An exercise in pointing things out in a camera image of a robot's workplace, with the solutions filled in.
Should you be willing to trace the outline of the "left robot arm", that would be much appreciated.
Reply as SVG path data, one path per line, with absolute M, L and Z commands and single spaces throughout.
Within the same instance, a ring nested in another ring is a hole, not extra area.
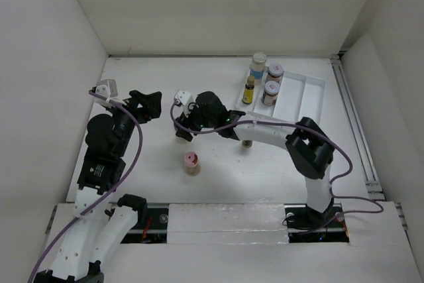
M 125 194 L 116 208 L 109 201 L 138 161 L 142 145 L 131 165 L 123 156 L 134 131 L 143 141 L 141 125 L 160 117 L 162 93 L 137 90 L 122 101 L 115 94 L 93 88 L 89 94 L 106 112 L 87 123 L 87 150 L 77 180 L 72 220 L 45 248 L 29 282 L 103 282 L 106 262 L 128 231 L 147 222 L 146 199 Z

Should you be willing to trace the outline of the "white lid red logo jar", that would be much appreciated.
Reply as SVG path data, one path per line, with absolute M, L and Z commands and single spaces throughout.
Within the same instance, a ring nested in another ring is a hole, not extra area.
M 281 64 L 272 63 L 268 66 L 268 72 L 266 75 L 266 82 L 276 82 L 280 83 L 282 76 L 284 74 L 284 69 Z

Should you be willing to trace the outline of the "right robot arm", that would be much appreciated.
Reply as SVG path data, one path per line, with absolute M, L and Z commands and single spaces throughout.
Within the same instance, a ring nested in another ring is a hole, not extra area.
M 244 111 L 228 110 L 212 91 L 194 97 L 179 90 L 173 106 L 182 108 L 182 114 L 172 121 L 176 136 L 186 141 L 217 133 L 226 139 L 256 141 L 288 151 L 296 170 L 305 178 L 307 202 L 304 210 L 287 216 L 287 224 L 306 231 L 329 220 L 334 204 L 329 178 L 334 148 L 314 120 L 304 117 L 297 123 L 267 122 Z

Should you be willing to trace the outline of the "red logo dark jar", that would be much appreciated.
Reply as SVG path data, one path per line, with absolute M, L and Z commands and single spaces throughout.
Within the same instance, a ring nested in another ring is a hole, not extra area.
M 268 81 L 264 84 L 264 91 L 262 94 L 262 103 L 267 106 L 275 104 L 280 91 L 280 85 L 275 81 Z

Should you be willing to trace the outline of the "blue label silver lid jar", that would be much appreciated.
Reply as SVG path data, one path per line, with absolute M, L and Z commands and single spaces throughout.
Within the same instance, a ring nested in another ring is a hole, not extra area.
M 255 83 L 259 83 L 266 69 L 267 55 L 263 52 L 254 53 L 250 63 L 250 75 L 254 78 Z

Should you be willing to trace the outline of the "yellow label brown cap bottle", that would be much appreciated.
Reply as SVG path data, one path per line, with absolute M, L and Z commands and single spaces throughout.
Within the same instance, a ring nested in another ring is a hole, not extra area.
M 254 84 L 255 84 L 255 78 L 254 76 L 249 76 L 246 79 L 246 83 L 244 86 L 244 91 L 242 95 L 242 102 L 244 104 L 251 104 L 254 97 Z

